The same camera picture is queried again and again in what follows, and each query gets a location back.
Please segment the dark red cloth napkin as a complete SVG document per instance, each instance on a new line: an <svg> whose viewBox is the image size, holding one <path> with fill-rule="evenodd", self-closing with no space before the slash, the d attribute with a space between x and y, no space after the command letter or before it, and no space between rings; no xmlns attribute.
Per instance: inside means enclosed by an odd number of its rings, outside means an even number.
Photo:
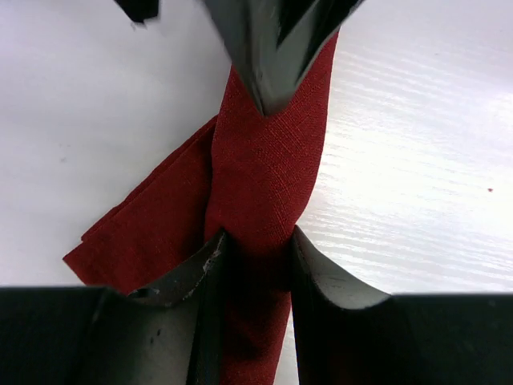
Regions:
<svg viewBox="0 0 513 385"><path fill-rule="evenodd" d="M288 107L271 117L232 71L219 113L64 258L82 282L129 293L224 229L232 256L223 384L275 379L291 306L289 240L317 179L336 43L326 43Z"/></svg>

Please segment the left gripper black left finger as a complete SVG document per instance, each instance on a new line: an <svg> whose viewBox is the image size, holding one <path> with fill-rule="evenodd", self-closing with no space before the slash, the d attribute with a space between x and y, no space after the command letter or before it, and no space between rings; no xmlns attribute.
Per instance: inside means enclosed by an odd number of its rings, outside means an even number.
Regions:
<svg viewBox="0 0 513 385"><path fill-rule="evenodd" d="M4 384L217 384L227 237L122 295L107 287L4 287Z"/></svg>

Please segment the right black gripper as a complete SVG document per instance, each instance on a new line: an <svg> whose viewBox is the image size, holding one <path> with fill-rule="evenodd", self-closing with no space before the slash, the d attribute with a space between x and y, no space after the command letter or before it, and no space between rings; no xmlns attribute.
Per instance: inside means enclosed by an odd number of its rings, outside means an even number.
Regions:
<svg viewBox="0 0 513 385"><path fill-rule="evenodd" d="M133 23L145 23L159 17L159 0L115 0L115 3Z"/></svg>

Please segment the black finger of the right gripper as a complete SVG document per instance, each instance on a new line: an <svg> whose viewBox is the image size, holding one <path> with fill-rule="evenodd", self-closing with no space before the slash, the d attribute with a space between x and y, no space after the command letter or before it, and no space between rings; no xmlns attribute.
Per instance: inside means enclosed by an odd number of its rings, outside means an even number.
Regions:
<svg viewBox="0 0 513 385"><path fill-rule="evenodd" d="M284 109L359 0L207 0L232 65L264 116Z"/></svg>

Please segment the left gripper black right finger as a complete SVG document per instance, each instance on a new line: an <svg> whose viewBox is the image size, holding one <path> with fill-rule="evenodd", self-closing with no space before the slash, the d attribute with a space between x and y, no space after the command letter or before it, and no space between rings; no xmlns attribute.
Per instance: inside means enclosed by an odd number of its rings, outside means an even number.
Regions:
<svg viewBox="0 0 513 385"><path fill-rule="evenodd" d="M387 294L291 243L300 383L511 383L510 294Z"/></svg>

